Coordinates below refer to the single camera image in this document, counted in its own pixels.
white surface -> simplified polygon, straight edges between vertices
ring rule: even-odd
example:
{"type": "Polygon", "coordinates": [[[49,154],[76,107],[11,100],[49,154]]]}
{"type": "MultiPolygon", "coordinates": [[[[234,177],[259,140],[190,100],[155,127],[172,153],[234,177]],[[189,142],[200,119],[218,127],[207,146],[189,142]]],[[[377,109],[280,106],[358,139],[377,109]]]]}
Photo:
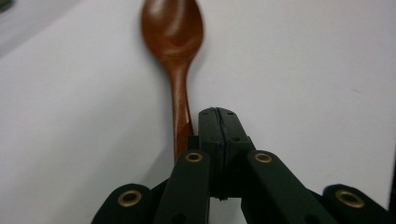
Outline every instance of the white surface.
{"type": "MultiPolygon", "coordinates": [[[[1,222],[90,223],[113,189],[170,175],[166,75],[140,37],[142,1],[27,2],[0,15],[1,39],[17,37],[0,42],[1,222]],[[41,15],[28,19],[36,28],[6,29],[23,8],[41,15]]],[[[309,189],[343,183],[388,207],[396,3],[199,4],[205,42],[188,86],[195,131],[199,111],[230,109],[309,189]]],[[[244,223],[239,211],[238,200],[212,201],[210,221],[244,223]]]]}

tabletop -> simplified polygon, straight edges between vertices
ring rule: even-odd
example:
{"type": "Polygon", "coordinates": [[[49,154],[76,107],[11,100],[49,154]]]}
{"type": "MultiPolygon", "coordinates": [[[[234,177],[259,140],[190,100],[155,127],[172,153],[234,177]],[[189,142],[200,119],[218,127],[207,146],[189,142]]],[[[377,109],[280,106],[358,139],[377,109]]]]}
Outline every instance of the tabletop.
{"type": "MultiPolygon", "coordinates": [[[[25,0],[0,14],[2,223],[90,223],[108,194],[173,168],[170,87],[140,32],[143,1],[25,0]]],[[[199,0],[193,128],[232,110],[257,149],[314,192],[388,207],[396,143],[396,2],[199,0]]],[[[211,200],[210,223],[246,223],[211,200]]]]}

spoon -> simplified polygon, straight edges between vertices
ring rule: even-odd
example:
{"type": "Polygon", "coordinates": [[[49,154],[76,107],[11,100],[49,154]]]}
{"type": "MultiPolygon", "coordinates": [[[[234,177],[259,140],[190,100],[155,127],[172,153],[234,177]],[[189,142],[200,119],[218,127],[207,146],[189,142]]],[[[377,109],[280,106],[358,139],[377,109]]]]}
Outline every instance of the spoon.
{"type": "Polygon", "coordinates": [[[201,13],[194,0],[146,0],[142,9],[146,45],[163,64],[172,90],[175,160],[193,135],[187,73],[204,38],[201,13]]]}

wooden spoon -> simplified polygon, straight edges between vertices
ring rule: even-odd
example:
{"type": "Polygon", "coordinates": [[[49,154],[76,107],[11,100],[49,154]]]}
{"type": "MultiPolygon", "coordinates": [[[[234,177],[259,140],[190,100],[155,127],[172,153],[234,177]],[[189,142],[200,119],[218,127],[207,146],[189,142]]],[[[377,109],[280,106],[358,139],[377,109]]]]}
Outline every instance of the wooden spoon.
{"type": "Polygon", "coordinates": [[[146,0],[142,10],[146,45],[161,61],[172,89],[175,160],[193,135],[187,73],[204,38],[201,13],[194,0],[146,0]]]}

spoon handle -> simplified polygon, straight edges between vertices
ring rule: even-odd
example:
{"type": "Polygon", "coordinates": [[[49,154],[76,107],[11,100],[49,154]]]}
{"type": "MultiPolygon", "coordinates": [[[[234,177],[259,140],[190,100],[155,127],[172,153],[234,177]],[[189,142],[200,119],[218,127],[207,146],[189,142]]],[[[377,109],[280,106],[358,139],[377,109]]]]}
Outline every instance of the spoon handle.
{"type": "Polygon", "coordinates": [[[188,69],[188,63],[166,68],[172,89],[175,161],[187,150],[187,138],[193,135],[186,86],[188,69]]]}

